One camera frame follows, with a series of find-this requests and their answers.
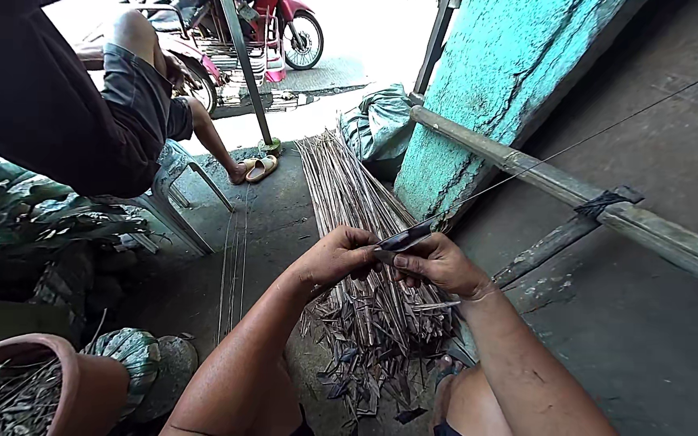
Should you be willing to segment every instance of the shorts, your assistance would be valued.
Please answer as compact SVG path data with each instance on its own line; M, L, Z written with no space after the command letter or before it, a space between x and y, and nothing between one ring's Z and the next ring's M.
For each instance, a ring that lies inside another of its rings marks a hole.
M451 425L445 419L433 428L433 434L435 436L461 436L458 431L451 428Z
M104 45L102 98L132 115L159 141L187 140L193 133L193 116L187 100L171 98L171 83L152 65L125 48Z

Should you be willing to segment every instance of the hand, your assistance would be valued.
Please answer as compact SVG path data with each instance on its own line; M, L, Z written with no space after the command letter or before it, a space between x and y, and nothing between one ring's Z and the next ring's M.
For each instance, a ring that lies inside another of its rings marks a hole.
M182 62L177 56L168 50L162 50L163 58L166 61L166 79L174 85L175 89L182 89L185 81L193 89L201 89L202 86L193 79L192 74L187 65Z
M410 287L420 283L407 273L427 277L442 290L463 300L478 300L499 291L482 269L475 266L457 244L443 233L433 233L426 240L395 256L395 280L405 280Z
M371 232L349 226L338 226L327 233L287 270L295 273L310 288L334 283L346 274L364 279L371 268L381 271L382 265L373 255L379 239Z

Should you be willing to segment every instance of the cracked wall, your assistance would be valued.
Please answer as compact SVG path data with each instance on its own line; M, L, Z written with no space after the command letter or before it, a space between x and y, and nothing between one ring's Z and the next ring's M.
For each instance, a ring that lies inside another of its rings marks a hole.
M541 108L628 2L463 0L425 107L520 147L536 118L552 109ZM422 219L467 198L485 170L483 159L417 125L395 194Z

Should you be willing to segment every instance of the tire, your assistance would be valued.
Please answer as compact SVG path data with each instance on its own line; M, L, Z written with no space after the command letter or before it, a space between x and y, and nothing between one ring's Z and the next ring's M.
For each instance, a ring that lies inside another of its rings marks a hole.
M187 57L182 54L176 53L174 53L174 55L176 55L180 61L185 63L188 70L190 71L191 76L193 77L193 80L200 83L203 87L202 89L195 91L190 90L189 95L192 95L193 97L199 99L199 102L203 104L206 111L211 115L212 112L214 112L214 109L217 109L218 98L217 88L214 86L214 82L212 82L212 79L208 76L208 72L206 72L206 69L203 65L201 65L201 63L199 63L192 57Z
M316 34L318 36L318 51L314 60L308 63L307 65L298 65L294 60L291 60L290 57L287 56L287 51L285 51L285 62L287 62L287 65L289 65L290 68L292 68L293 70L309 70L314 65L316 65L316 63L319 62L320 58L322 57L322 52L323 50L325 50L325 36L322 34L322 27L320 27L319 22L316 21L316 18L314 18L314 15L312 13L300 9L296 12L295 16L293 17L293 21L295 21L295 19L297 18L307 19L314 25L314 28L316 29Z

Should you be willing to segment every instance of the terracotta pot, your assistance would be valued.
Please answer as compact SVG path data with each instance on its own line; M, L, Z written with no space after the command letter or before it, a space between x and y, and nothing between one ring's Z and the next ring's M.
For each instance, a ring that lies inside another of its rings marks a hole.
M0 364L33 362L45 354L61 361L61 399L47 436L102 436L120 418L128 394L128 371L113 358L77 354L60 336L24 334L0 341Z

